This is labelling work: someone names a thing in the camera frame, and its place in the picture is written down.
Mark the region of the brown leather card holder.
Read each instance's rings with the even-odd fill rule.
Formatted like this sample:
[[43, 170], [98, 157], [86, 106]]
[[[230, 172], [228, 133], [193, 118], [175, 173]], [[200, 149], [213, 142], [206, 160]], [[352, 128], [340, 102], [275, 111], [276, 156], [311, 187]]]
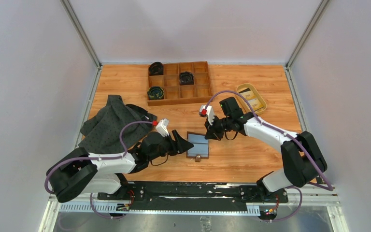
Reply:
[[187, 140], [193, 145], [186, 152], [186, 157], [193, 159], [195, 162], [209, 158], [209, 142], [205, 139], [205, 135], [196, 132], [187, 132]]

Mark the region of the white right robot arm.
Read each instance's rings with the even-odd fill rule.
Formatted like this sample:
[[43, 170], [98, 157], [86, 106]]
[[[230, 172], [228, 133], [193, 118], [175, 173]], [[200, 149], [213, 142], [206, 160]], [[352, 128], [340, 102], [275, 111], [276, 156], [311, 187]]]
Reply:
[[220, 102], [224, 118], [215, 115], [209, 105], [202, 105], [199, 115], [206, 118], [205, 139], [221, 140], [226, 132], [258, 139], [280, 152], [282, 169], [260, 178], [254, 196], [263, 202], [275, 197], [276, 192], [289, 186], [303, 187], [328, 168], [322, 152], [308, 131], [296, 133], [279, 128], [253, 114], [244, 113], [234, 97]]

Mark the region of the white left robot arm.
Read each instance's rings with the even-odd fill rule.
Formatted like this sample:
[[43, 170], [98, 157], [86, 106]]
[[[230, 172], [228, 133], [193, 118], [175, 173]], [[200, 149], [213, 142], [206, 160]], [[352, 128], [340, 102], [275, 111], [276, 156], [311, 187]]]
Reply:
[[60, 203], [86, 193], [108, 193], [122, 200], [129, 188], [121, 174], [138, 173], [158, 157], [182, 154], [193, 146], [173, 130], [166, 137], [151, 132], [127, 153], [96, 154], [79, 147], [47, 171], [44, 184]]

